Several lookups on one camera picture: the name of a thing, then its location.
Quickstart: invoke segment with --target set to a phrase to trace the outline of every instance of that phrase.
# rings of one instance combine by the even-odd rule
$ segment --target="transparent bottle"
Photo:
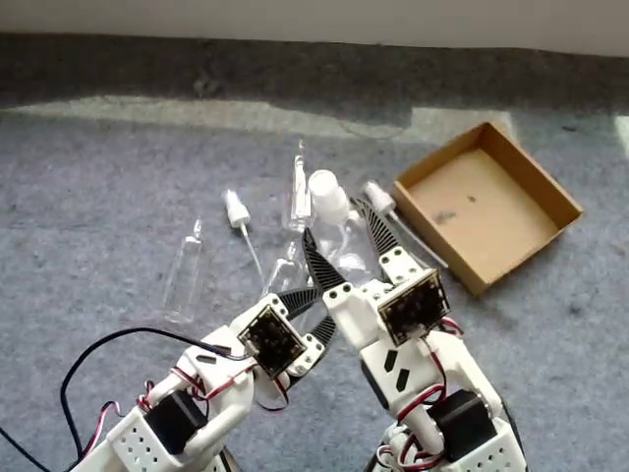
[[[166,320],[172,323],[190,323],[195,319],[204,256],[201,230],[198,219],[193,233],[182,240],[166,279],[163,309]]]
[[[311,193],[306,181],[304,142],[299,140],[299,153],[293,159],[293,175],[289,192],[285,193],[282,226],[301,233],[313,222]]]
[[[273,265],[271,274],[264,284],[261,297],[268,293],[281,293],[293,288],[302,288],[306,284],[308,273],[304,267],[300,252],[300,243],[290,241],[284,248],[283,257]]]
[[[352,208],[336,176],[318,170],[309,180],[314,206],[313,235],[323,256],[348,281],[361,285],[378,274],[367,225]]]

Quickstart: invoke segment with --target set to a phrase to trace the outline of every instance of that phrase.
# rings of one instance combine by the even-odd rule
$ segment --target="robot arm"
[[[523,472],[523,452],[497,417],[502,405],[495,389],[460,338],[433,330],[449,313],[436,270],[418,264],[368,204],[354,205],[390,283],[354,287],[320,255],[308,232],[304,251],[328,313],[357,350],[380,404],[397,420],[384,441],[393,460],[379,470],[465,472],[494,461],[491,470]],[[452,391],[454,384],[460,389]]]
[[[316,289],[269,294],[202,340],[227,348],[233,359],[197,346],[186,349],[142,405],[73,470],[230,470],[222,452],[226,437],[250,412],[255,388],[275,395],[285,391],[322,357],[335,328],[331,319],[304,336],[289,323],[318,296]],[[187,393],[191,382],[202,385],[202,397],[214,413],[211,418],[205,418]]]

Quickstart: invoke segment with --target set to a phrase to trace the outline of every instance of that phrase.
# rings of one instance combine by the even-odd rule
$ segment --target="black cable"
[[[84,362],[89,354],[98,349],[103,344],[106,344],[109,341],[112,341],[118,337],[125,336],[127,334],[133,334],[135,332],[152,332],[153,334],[159,334],[161,336],[170,337],[171,339],[177,339],[178,341],[185,342],[187,344],[191,344],[194,346],[198,346],[201,349],[205,349],[217,356],[225,357],[227,359],[233,361],[242,361],[247,359],[249,356],[233,356],[230,354],[230,349],[228,347],[223,346],[215,346],[212,344],[207,344],[202,341],[198,341],[196,339],[189,338],[187,336],[182,336],[181,334],[176,334],[174,332],[165,331],[163,329],[157,329],[155,327],[130,327],[127,329],[121,329],[119,331],[112,332],[111,334],[106,335],[105,337],[100,338],[96,342],[94,342],[90,347],[88,347],[82,354],[79,356],[79,359],[73,364],[73,366],[66,374],[65,379],[61,383],[61,388],[59,389],[59,400],[61,401],[61,407],[63,408],[63,413],[66,417],[66,421],[68,422],[68,427],[70,428],[70,433],[72,434],[72,439],[75,442],[75,447],[77,449],[77,462],[75,465],[82,459],[83,457],[83,445],[81,443],[81,437],[79,436],[79,431],[77,430],[77,426],[75,424],[74,418],[72,416],[72,412],[70,411],[70,405],[68,404],[68,396],[66,390],[68,389],[68,384],[72,379],[72,376],[75,374],[79,366]]]
[[[35,467],[37,467],[39,470],[42,470],[43,472],[50,472],[50,469],[47,469],[46,467],[44,467],[41,462],[39,462],[37,459],[35,459],[32,455],[30,455],[26,449],[24,449],[23,447],[21,447],[18,442],[16,440],[14,440],[13,438],[11,438],[9,436],[9,433],[7,433],[6,431],[4,431],[2,429],[2,427],[0,426],[0,435],[2,435],[4,437],[5,440],[7,440],[9,442],[10,445],[12,445],[15,449],[18,450],[18,452],[23,455],[26,459],[28,459],[32,465],[34,465]]]

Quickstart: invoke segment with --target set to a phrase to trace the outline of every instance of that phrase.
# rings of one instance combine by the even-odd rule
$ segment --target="black plastic part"
[[[311,273],[315,286],[325,292],[345,283],[346,280],[343,276],[316,248],[315,237],[310,228],[306,228],[304,231],[302,245],[304,246],[304,256],[306,257],[308,270]]]
[[[485,405],[472,391],[458,390],[428,410],[443,433],[445,457],[450,462],[496,435]]]
[[[324,347],[327,347],[332,341],[335,332],[336,323],[330,315],[326,315],[325,318],[318,322],[318,324],[314,327],[311,334],[316,337],[316,339],[321,341],[321,344],[323,344]]]
[[[166,450],[181,454],[188,440],[207,424],[205,415],[183,390],[176,390],[148,410],[144,419]]]
[[[395,383],[395,388],[397,391],[404,391],[406,388],[406,384],[409,381],[409,376],[411,375],[411,371],[408,369],[400,369],[400,373],[397,376],[397,382]]]
[[[386,396],[384,396],[384,393],[382,393],[382,390],[380,390],[380,387],[375,381],[375,379],[373,378],[373,375],[370,369],[367,367],[367,365],[363,361],[361,361],[361,371],[363,371],[363,375],[365,376],[365,378],[367,379],[367,382],[372,388],[373,393],[375,393],[375,397],[377,398],[377,401],[380,402],[380,405],[382,405],[382,408],[384,408],[385,410],[388,410],[389,402],[386,400]]]
[[[384,359],[384,370],[386,372],[391,372],[395,367],[395,361],[397,360],[397,351],[393,349],[389,349],[386,353],[386,359]]]
[[[450,305],[435,271],[378,308],[393,343],[399,346],[420,330],[426,335],[450,313]]]
[[[362,199],[351,199],[351,202],[367,221],[367,227],[370,230],[373,246],[379,256],[388,253],[396,246],[400,246],[400,242],[395,237],[395,233],[391,229],[388,221],[386,221],[384,216],[375,211],[373,206]]]
[[[287,322],[269,306],[238,335],[238,340],[245,346],[253,346],[257,363],[272,379],[277,378],[306,350]]]
[[[288,310],[286,320],[289,322],[310,308],[321,295],[318,288],[307,287],[278,293],[277,298]]]

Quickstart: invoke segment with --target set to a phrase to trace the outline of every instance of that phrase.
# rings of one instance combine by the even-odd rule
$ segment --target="white plastic bottle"
[[[352,208],[333,172],[318,170],[308,182],[314,207],[313,235],[320,252],[354,284],[377,275],[377,257],[365,221]]]

